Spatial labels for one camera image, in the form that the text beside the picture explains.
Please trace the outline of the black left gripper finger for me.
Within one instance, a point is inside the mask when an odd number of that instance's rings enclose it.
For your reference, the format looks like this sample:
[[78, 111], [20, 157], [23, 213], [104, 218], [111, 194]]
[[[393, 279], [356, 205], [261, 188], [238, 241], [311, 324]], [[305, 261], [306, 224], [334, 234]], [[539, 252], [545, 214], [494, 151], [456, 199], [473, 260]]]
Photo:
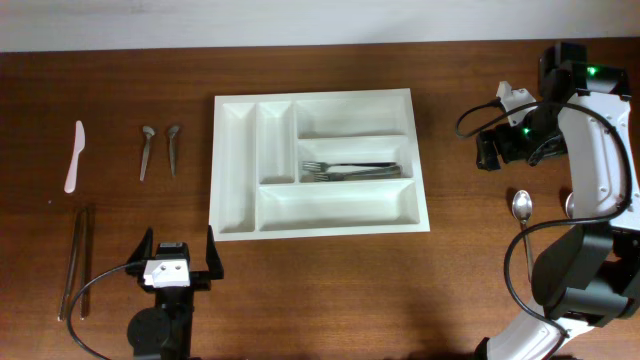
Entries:
[[222, 280], [224, 278], [224, 267], [216, 249], [212, 226], [208, 226], [205, 261], [208, 267], [210, 280]]
[[153, 229], [149, 227], [140, 243], [127, 260], [127, 275], [140, 275], [144, 273], [146, 262], [152, 257]]

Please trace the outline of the metal spoon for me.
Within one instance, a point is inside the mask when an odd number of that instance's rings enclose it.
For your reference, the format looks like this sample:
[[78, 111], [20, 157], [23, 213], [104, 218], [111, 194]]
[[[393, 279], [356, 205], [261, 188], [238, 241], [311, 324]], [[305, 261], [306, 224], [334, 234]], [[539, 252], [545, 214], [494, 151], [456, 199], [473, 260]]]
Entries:
[[[527, 223], [533, 214], [533, 202], [530, 194], [526, 190], [518, 190], [512, 199], [511, 212], [513, 217], [519, 222], [522, 231], [527, 229]], [[532, 279], [534, 268], [534, 253], [529, 237], [523, 237], [528, 279]]]
[[574, 213], [573, 193], [570, 193], [566, 198], [566, 201], [565, 201], [565, 213], [566, 213], [568, 218], [570, 218], [570, 219], [573, 218], [573, 213]]

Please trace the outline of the metal fork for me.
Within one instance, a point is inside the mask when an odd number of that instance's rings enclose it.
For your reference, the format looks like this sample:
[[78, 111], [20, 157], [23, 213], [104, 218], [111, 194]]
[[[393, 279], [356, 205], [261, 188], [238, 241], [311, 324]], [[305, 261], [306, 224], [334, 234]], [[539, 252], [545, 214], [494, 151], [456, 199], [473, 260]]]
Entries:
[[395, 178], [401, 177], [401, 173], [386, 175], [361, 175], [361, 176], [317, 176], [317, 173], [309, 173], [301, 177], [301, 182], [335, 182], [335, 181], [352, 181], [352, 180], [369, 180], [378, 178]]
[[351, 167], [389, 167], [394, 166], [395, 162], [375, 162], [375, 163], [327, 163], [317, 161], [303, 161], [302, 169], [309, 172], [326, 172], [332, 167], [351, 166]]
[[402, 172], [402, 168], [396, 165], [396, 166], [380, 167], [375, 169], [359, 170], [359, 171], [352, 171], [352, 172], [320, 172], [320, 173], [317, 173], [317, 176], [336, 177], [336, 176], [386, 175], [386, 174], [397, 174], [401, 172]]

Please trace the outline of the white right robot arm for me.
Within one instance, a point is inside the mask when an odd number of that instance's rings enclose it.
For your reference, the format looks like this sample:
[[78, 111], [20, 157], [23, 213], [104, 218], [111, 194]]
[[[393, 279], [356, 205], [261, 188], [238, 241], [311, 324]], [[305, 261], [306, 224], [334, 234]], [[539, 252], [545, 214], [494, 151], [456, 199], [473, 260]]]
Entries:
[[629, 139], [631, 91], [621, 68], [592, 64], [583, 45], [560, 42], [538, 65], [537, 96], [501, 83], [501, 114], [472, 131], [478, 168], [530, 166], [567, 155], [573, 211], [540, 253], [532, 298], [478, 359], [549, 359], [571, 339], [639, 307], [639, 182]]

